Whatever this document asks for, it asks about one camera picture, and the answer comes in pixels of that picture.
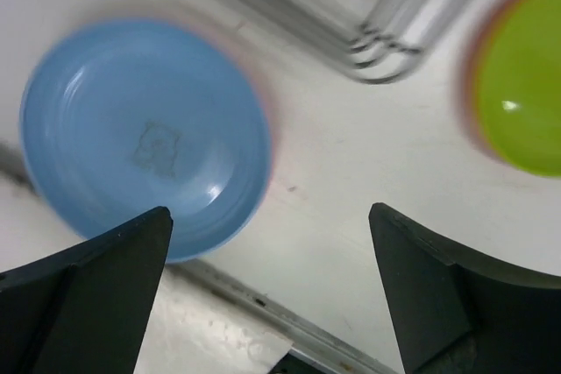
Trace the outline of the green plate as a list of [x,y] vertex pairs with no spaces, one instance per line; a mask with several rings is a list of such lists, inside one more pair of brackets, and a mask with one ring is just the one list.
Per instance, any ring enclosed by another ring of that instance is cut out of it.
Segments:
[[506,0],[486,21],[469,77],[481,137],[501,159],[560,174],[560,0]]

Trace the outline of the pink plate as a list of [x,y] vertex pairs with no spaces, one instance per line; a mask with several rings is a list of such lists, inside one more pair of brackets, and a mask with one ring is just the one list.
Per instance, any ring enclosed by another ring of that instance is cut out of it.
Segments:
[[266,119],[270,137],[270,172],[267,178],[264,197],[268,194],[272,184],[277,164],[277,151],[281,146],[281,105],[278,89],[274,86],[271,75],[267,72],[265,62],[257,48],[238,35],[227,32],[226,28],[213,22],[199,23],[189,21],[186,27],[201,37],[225,56],[242,72],[249,81],[259,106]]

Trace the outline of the blue plate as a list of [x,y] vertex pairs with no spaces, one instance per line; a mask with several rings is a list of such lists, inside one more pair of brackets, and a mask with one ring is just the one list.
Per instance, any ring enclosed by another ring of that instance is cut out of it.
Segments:
[[255,215],[270,137],[255,91],[192,31],[108,19],[56,43],[25,87],[25,170],[80,237],[168,208],[171,263],[229,242]]

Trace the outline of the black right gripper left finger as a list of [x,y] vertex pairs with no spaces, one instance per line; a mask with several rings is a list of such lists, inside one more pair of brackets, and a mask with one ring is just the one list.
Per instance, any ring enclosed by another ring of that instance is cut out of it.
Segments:
[[132,373],[173,220],[153,208],[1,274],[3,373]]

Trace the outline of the orange plate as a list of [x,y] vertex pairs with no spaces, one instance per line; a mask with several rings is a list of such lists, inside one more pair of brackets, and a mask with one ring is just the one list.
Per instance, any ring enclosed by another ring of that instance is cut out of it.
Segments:
[[502,19],[518,7],[522,0],[496,0],[487,8],[482,17],[476,23],[471,35],[466,41],[464,58],[458,68],[458,93],[457,114],[458,121],[465,133],[466,138],[472,146],[491,159],[507,162],[505,158],[491,145],[483,133],[479,121],[480,111],[475,85],[477,82],[477,71],[483,60],[483,53],[491,42],[492,35],[500,27]]

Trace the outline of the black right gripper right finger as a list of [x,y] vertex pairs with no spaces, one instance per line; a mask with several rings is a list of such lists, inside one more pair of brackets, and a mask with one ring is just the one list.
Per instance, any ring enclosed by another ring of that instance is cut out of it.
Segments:
[[373,248],[407,373],[558,373],[560,278],[501,261],[384,203]]

